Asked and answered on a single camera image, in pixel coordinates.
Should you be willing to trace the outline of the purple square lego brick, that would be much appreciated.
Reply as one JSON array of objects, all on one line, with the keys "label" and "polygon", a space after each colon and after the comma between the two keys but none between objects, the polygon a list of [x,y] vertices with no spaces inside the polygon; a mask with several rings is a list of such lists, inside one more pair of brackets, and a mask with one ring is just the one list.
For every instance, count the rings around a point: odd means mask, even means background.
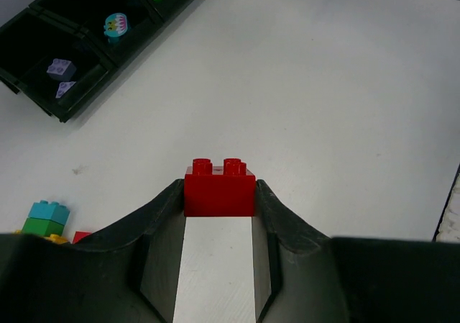
[{"label": "purple square lego brick", "polygon": [[46,73],[56,81],[69,81],[75,74],[77,68],[70,60],[54,58],[49,64]]}]

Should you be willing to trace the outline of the red square lego brick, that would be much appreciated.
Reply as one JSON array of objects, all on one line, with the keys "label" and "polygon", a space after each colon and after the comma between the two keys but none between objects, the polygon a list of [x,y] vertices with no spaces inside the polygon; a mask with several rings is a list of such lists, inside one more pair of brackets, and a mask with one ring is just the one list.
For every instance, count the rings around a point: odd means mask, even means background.
[{"label": "red square lego brick", "polygon": [[208,158],[196,158],[184,178],[186,217],[252,217],[256,176],[238,158],[214,166]]}]

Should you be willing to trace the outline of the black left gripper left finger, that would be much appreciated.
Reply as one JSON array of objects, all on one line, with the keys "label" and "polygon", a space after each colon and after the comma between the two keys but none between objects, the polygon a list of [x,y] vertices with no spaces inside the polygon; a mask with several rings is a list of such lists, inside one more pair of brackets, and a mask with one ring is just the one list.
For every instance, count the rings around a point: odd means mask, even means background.
[{"label": "black left gripper left finger", "polygon": [[1,236],[3,322],[171,322],[185,234],[183,182],[75,244]]}]

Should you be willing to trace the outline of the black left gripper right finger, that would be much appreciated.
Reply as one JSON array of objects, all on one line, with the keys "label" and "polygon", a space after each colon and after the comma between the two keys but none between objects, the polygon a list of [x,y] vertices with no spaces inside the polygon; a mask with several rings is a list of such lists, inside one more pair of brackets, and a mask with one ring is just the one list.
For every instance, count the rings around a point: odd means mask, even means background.
[{"label": "black left gripper right finger", "polygon": [[328,237],[260,180],[252,217],[258,322],[457,322],[459,245]]}]

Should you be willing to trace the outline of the teal oval lego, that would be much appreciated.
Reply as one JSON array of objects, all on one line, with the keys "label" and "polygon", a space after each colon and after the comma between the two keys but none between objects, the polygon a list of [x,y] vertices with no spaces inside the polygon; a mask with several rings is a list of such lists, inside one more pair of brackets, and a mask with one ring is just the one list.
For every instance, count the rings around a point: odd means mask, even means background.
[{"label": "teal oval lego", "polygon": [[131,29],[127,16],[123,13],[109,15],[103,26],[103,34],[109,44],[115,44]]}]

